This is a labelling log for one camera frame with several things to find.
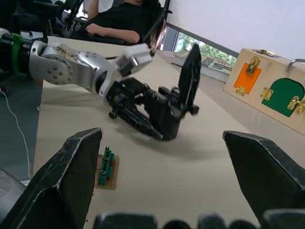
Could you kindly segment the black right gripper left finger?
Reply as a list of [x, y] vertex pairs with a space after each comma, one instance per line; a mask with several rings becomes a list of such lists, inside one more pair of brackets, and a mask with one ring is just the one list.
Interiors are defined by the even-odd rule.
[[92, 199], [100, 127], [69, 137], [35, 174], [2, 229], [82, 229]]

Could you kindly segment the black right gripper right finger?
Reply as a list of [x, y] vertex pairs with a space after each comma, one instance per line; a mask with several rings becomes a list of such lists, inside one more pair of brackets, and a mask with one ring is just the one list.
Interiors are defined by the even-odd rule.
[[240, 189], [263, 229], [305, 227], [305, 169], [272, 140], [223, 132]]

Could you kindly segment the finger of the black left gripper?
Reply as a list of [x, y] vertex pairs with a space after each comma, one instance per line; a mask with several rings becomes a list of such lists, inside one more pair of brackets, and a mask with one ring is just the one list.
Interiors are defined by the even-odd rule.
[[135, 105], [120, 105], [113, 109], [113, 113], [115, 117], [119, 117], [142, 134], [157, 140], [163, 139], [163, 135], [153, 127], [146, 116], [138, 111]]
[[134, 100], [137, 105], [143, 104], [145, 107], [168, 107], [170, 104], [166, 97], [143, 83], [134, 83], [133, 89]]

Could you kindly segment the seated person's bare hand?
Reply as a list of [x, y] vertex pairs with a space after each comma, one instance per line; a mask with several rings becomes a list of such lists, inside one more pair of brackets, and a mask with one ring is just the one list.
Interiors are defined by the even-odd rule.
[[89, 24], [85, 30], [88, 32], [90, 35], [98, 35], [102, 36], [103, 35], [103, 27], [97, 25], [97, 24]]

